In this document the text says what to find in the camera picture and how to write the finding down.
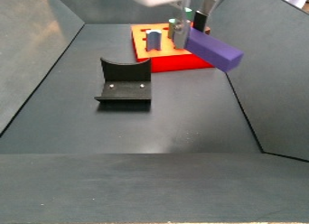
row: orange tray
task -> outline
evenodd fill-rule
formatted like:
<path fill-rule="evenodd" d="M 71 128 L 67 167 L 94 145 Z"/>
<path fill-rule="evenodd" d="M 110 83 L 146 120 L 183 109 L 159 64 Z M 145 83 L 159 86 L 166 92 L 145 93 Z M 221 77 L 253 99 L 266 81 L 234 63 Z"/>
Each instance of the orange tray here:
<path fill-rule="evenodd" d="M 162 31 L 162 50 L 146 50 L 146 31 Z M 167 38 L 169 24 L 139 24 L 131 26 L 133 45 L 138 62 L 153 58 L 153 72 L 214 68 L 214 66 L 185 49 L 177 50 Z"/>

